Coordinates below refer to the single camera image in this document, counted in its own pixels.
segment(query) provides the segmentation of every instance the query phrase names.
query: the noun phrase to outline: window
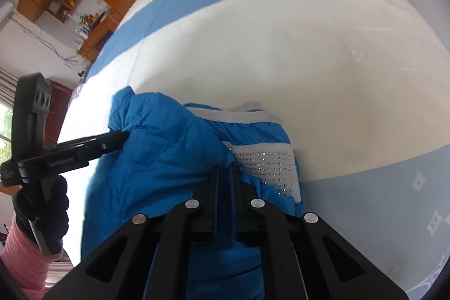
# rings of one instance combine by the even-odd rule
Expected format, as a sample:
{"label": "window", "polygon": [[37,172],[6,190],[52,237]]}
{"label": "window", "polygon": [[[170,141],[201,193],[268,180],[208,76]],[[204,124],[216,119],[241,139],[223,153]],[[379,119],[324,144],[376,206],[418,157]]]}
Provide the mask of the window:
{"label": "window", "polygon": [[0,163],[11,159],[11,125],[13,110],[0,104]]}

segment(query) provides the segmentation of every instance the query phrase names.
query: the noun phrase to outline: black triangular cutout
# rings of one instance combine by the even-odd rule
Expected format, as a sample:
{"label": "black triangular cutout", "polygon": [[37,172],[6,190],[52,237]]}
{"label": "black triangular cutout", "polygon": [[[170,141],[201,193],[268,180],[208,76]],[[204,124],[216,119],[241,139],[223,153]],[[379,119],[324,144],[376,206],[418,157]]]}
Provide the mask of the black triangular cutout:
{"label": "black triangular cutout", "polygon": [[322,238],[339,280],[343,283],[364,274],[363,268],[328,235]]}
{"label": "black triangular cutout", "polygon": [[127,246],[128,238],[121,236],[99,255],[94,262],[86,268],[86,275],[108,283],[113,278],[120,257]]}

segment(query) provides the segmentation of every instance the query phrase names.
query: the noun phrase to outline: pink sweater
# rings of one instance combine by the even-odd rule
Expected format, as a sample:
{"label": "pink sweater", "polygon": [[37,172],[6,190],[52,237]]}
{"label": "pink sweater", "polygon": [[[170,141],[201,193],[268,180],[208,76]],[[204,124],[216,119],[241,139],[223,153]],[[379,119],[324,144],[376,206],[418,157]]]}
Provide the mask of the pink sweater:
{"label": "pink sweater", "polygon": [[37,245],[31,242],[16,225],[13,218],[10,234],[0,258],[11,277],[30,300],[41,300],[45,294],[45,284],[49,263],[61,254],[44,257]]}

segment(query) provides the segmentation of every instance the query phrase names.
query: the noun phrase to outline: air conditioner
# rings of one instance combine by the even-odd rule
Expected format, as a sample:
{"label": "air conditioner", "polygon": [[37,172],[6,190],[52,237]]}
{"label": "air conditioner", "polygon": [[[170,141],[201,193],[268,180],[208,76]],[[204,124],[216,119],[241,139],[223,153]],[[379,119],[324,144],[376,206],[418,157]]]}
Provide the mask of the air conditioner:
{"label": "air conditioner", "polygon": [[6,21],[10,18],[11,13],[13,13],[14,6],[11,2],[0,1],[0,30],[5,25]]}

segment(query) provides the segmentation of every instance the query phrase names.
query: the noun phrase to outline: hand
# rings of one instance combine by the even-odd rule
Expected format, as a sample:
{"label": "hand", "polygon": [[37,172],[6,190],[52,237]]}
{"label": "hand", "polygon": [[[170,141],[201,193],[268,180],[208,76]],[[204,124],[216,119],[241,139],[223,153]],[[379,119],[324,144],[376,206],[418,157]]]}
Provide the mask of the hand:
{"label": "hand", "polygon": [[[34,243],[36,239],[29,221],[35,221],[35,210],[26,190],[20,189],[13,196],[13,206],[16,212],[16,223],[20,230]],[[62,237],[69,229],[69,217],[67,209],[69,199],[67,193],[67,182],[63,176],[51,187],[52,198],[47,201],[36,222],[36,227],[41,231],[51,254],[57,254],[62,250]]]}

